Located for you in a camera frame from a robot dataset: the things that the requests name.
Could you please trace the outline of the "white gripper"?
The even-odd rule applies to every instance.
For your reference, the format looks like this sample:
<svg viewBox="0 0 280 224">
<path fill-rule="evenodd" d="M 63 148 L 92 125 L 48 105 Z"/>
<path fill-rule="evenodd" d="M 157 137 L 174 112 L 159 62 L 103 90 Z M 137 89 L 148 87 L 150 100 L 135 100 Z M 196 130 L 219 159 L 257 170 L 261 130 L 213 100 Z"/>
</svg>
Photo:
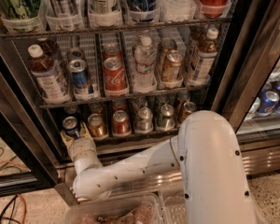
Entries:
<svg viewBox="0 0 280 224">
<path fill-rule="evenodd" d="M 97 157 L 95 144 L 91 139 L 91 134 L 87 125 L 81 121 L 80 126 L 80 136 L 83 138 L 75 140 L 73 137 L 67 135 L 65 131 L 60 132 L 61 138 L 67 147 L 69 157 L 72 161 L 83 158 L 92 161 Z"/>
</svg>

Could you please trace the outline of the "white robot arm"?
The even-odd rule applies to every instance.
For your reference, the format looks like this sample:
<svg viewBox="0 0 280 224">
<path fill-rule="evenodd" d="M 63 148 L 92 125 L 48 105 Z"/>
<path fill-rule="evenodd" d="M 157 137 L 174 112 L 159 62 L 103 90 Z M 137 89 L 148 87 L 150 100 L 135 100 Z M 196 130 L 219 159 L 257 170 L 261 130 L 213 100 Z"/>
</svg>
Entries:
<svg viewBox="0 0 280 224">
<path fill-rule="evenodd" d="M 180 170 L 188 224 L 257 224 L 237 137 L 213 111 L 189 115 L 178 135 L 108 166 L 98 160 L 88 133 L 78 139 L 64 135 L 63 141 L 79 198 L 103 199 L 121 183 Z"/>
</svg>

